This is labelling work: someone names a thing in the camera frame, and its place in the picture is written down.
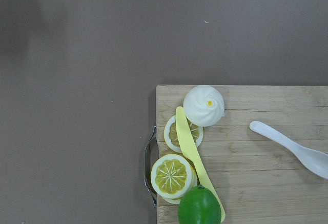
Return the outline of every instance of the gray table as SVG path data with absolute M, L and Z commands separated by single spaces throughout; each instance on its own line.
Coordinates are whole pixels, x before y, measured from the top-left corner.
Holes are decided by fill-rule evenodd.
M 327 1 L 0 0 L 0 223 L 155 223 L 156 85 L 328 85 Z

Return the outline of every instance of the yellow knife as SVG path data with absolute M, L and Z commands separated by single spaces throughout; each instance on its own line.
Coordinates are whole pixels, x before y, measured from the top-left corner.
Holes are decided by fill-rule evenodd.
M 176 132 L 178 135 L 179 145 L 181 148 L 181 151 L 183 155 L 191 160 L 194 163 L 199 182 L 209 189 L 216 199 L 218 200 L 220 207 L 221 207 L 221 222 L 224 221 L 226 217 L 226 213 L 223 209 L 222 203 L 216 194 L 216 191 L 211 183 L 211 180 L 209 176 L 207 175 L 207 172 L 204 168 L 204 165 L 200 159 L 200 156 L 198 154 L 198 150 L 196 148 L 193 136 L 190 132 L 190 128 L 187 122 L 187 118 L 185 115 L 185 111 L 183 107 L 179 106 L 176 108 L 176 114 L 175 114 L 175 124 L 176 124 Z

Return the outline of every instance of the bamboo board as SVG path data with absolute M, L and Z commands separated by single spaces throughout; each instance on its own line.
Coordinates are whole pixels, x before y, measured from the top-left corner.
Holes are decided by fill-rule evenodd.
M 156 87 L 160 156 L 174 153 L 164 141 L 164 126 L 193 87 Z M 328 87 L 213 87 L 223 96 L 225 116 L 204 128 L 198 151 L 225 209 L 224 223 L 327 224 L 328 180 L 249 124 L 261 121 L 303 146 L 328 153 Z M 158 224 L 178 224 L 177 211 L 178 206 L 158 196 Z

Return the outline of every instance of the table surface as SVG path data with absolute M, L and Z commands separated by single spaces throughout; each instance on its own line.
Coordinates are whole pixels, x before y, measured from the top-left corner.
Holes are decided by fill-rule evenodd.
M 326 86 L 326 1 L 0 0 L 0 223 L 156 223 L 156 86 Z

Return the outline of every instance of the wooden cutting board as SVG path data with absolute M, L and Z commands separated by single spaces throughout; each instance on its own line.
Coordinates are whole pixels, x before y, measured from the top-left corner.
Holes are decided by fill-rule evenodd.
M 159 155 L 174 153 L 166 122 L 194 86 L 156 87 Z M 198 147 L 226 212 L 224 223 L 328 223 L 328 180 L 307 170 L 286 148 L 249 129 L 253 120 L 299 144 L 328 153 L 328 87 L 213 86 L 225 116 L 204 128 Z M 158 196 L 157 223 L 178 224 L 178 206 Z

